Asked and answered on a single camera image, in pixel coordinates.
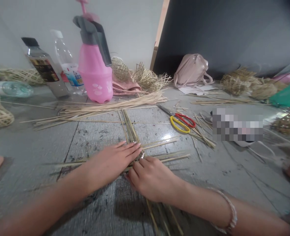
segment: white bottle cap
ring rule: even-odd
[[[53,37],[63,38],[62,32],[59,30],[51,29],[50,32]]]

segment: scissor blade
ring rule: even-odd
[[[173,112],[171,112],[169,109],[163,107],[162,105],[157,104],[157,106],[158,106],[160,109],[162,109],[164,112],[166,112],[168,115],[170,115],[170,116],[174,115]]]

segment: scissors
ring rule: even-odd
[[[182,114],[179,114],[179,113],[174,113],[172,111],[170,111],[169,109],[163,107],[162,105],[160,104],[157,104],[157,106],[162,109],[164,112],[166,112],[168,115],[170,115],[170,122],[171,122],[171,125],[176,129],[178,130],[179,132],[182,132],[182,133],[190,133],[190,128],[194,128],[195,127],[195,122],[190,118],[190,117],[187,117],[186,115],[182,115]],[[178,123],[179,125],[181,125],[184,129],[180,129],[178,126],[176,126],[176,123]]]

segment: person's left hand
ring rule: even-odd
[[[141,153],[140,143],[124,145],[126,141],[107,146],[78,169],[88,178],[89,193],[114,181]]]

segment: hand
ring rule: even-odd
[[[159,159],[146,157],[133,164],[126,176],[132,185],[153,202],[172,204],[177,196],[177,187],[183,181],[172,173]]]
[[[114,181],[141,153],[140,143],[123,146],[125,142],[105,147],[78,168],[88,177],[89,193]]]

